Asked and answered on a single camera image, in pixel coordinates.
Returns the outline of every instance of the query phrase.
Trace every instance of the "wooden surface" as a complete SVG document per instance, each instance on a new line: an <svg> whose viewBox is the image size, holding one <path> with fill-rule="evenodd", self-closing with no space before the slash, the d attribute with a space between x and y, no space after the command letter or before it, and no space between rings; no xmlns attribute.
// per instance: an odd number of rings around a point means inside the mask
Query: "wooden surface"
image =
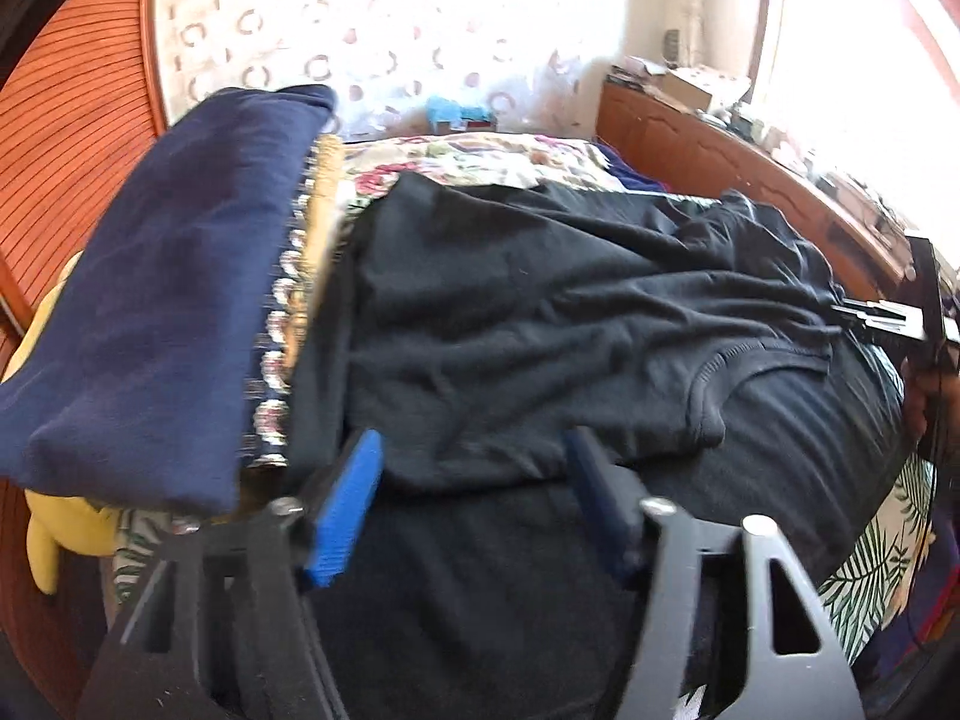
<svg viewBox="0 0 960 720"><path fill-rule="evenodd" d="M638 172L679 194L719 197L736 189L784 212L813 241L854 298L891 295L902 266L838 203L727 132L647 95L604 85L597 137Z"/></svg>
<svg viewBox="0 0 960 720"><path fill-rule="evenodd" d="M67 0L0 89L0 290L30 319L123 180L157 138L141 0ZM0 367L13 352L3 323ZM23 493L0 482L0 627L62 717L73 717L85 668L66 615L43 596L25 549Z"/></svg>

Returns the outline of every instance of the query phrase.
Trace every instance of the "cardboard box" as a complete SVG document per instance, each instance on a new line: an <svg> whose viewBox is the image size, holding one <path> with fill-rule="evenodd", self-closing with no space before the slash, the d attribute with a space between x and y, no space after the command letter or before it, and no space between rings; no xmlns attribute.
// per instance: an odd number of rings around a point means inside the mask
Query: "cardboard box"
<svg viewBox="0 0 960 720"><path fill-rule="evenodd" d="M689 108L715 116L747 94L750 79L728 76L706 65L698 65L669 71L662 77L659 87Z"/></svg>

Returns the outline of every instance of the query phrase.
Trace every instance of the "black fabric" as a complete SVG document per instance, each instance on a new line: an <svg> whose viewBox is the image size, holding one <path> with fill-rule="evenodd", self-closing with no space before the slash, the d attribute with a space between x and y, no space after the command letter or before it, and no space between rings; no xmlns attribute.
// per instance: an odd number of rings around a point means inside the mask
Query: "black fabric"
<svg viewBox="0 0 960 720"><path fill-rule="evenodd" d="M293 382L300 473L354 427L385 442L349 570L315 598L352 716L589 716L632 598L566 485L574 424L698 517L770 514L826 579L907 449L893 383L821 319L835 300L819 251L738 194L690 215L402 175L358 220Z"/></svg>
<svg viewBox="0 0 960 720"><path fill-rule="evenodd" d="M226 90L124 182L0 386L0 474L146 509L236 507L244 381L325 86Z"/></svg>

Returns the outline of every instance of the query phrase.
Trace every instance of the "wall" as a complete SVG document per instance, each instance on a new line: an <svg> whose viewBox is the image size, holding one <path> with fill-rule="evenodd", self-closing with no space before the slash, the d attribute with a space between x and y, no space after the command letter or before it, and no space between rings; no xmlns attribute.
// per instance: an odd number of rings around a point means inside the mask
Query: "wall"
<svg viewBox="0 0 960 720"><path fill-rule="evenodd" d="M168 118L224 86L324 82L336 131L425 131L430 95L507 131L589 135L622 50L659 53L665 0L155 0Z"/></svg>
<svg viewBox="0 0 960 720"><path fill-rule="evenodd" d="M706 63L745 76L757 32L760 0L704 0Z"/></svg>
<svg viewBox="0 0 960 720"><path fill-rule="evenodd" d="M28 303L155 140L140 24L140 0L67 0L0 89L0 255Z"/></svg>

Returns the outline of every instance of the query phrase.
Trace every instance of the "beaded trim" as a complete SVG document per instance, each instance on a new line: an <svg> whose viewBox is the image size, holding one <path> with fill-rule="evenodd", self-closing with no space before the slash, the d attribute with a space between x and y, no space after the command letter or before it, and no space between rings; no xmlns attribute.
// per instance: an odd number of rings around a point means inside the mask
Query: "beaded trim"
<svg viewBox="0 0 960 720"><path fill-rule="evenodd" d="M289 413L287 396L286 354L292 326L293 296L302 289L301 255L306 244L306 211L316 181L319 146L310 146L304 162L304 173L291 201L288 231L284 245L277 252L272 269L274 280L270 293L264 296L264 332L254 340L253 370L244 386L244 396L251 401L250 427L243 436L240 455L248 469L272 466L285 467L287 445L286 421Z"/></svg>

